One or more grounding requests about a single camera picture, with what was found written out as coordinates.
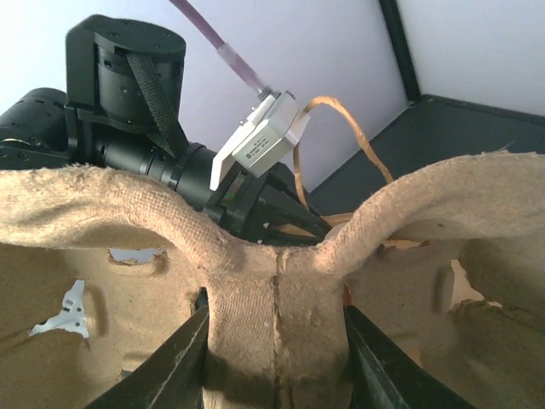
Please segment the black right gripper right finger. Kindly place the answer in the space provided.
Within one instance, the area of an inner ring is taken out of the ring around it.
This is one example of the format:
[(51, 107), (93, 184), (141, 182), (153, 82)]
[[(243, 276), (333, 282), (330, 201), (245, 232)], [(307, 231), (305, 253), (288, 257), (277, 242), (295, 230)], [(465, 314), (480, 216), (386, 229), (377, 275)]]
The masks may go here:
[(346, 306), (344, 317), (353, 370), (351, 408), (473, 406), (419, 367), (359, 309)]

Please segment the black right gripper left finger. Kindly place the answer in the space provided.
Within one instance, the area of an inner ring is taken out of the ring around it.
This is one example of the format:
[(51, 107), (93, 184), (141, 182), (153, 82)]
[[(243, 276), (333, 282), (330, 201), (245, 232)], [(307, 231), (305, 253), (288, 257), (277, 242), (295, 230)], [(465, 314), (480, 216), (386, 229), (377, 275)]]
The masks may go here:
[(209, 307), (197, 310), (148, 359), (88, 408), (202, 408), (203, 369), (208, 348)]

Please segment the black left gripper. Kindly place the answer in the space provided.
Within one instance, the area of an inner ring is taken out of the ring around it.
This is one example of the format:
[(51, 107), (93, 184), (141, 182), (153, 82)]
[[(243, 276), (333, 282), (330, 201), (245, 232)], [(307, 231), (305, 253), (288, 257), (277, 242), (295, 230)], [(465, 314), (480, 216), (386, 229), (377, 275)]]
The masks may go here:
[(260, 177), (235, 164), (216, 191), (203, 195), (203, 212), (232, 236), (263, 245), (316, 245), (330, 231), (322, 217), (295, 200), (285, 164)]

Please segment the large brown paper bag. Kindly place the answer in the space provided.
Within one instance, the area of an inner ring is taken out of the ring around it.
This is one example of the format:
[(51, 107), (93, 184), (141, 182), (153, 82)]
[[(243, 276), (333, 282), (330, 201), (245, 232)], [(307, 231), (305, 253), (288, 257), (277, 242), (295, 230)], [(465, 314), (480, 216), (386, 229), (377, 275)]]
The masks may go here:
[(372, 148), (356, 118), (331, 96), (317, 96), (301, 110), (295, 122), (310, 118), (311, 129), (303, 133), (293, 149), (293, 173), (296, 198), (308, 208), (305, 183), (311, 182), (313, 191), (341, 168), (355, 153), (362, 153), (378, 170), (386, 184), (393, 175)]

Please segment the brown pulp cup carrier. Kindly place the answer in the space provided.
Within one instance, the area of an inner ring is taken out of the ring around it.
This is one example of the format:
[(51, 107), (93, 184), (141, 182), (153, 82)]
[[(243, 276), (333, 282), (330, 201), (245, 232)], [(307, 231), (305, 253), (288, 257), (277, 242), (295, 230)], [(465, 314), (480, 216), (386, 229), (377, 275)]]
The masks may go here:
[(345, 408), (343, 293), (479, 408), (544, 405), (544, 157), (432, 164), (311, 247), (236, 239), (160, 184), (1, 174), (1, 405), (79, 408), (209, 297), (208, 408)]

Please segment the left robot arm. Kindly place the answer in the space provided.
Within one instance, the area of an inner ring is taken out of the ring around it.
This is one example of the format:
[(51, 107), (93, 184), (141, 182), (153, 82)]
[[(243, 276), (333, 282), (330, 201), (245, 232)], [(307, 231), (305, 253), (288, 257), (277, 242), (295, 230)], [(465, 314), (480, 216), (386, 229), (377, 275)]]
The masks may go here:
[(314, 245), (330, 226), (282, 158), (308, 116), (292, 94), (246, 79), (258, 102), (219, 152), (178, 120), (186, 42), (150, 23), (95, 14), (66, 35), (66, 89), (34, 89), (1, 117), (3, 170), (89, 164), (158, 181), (230, 234)]

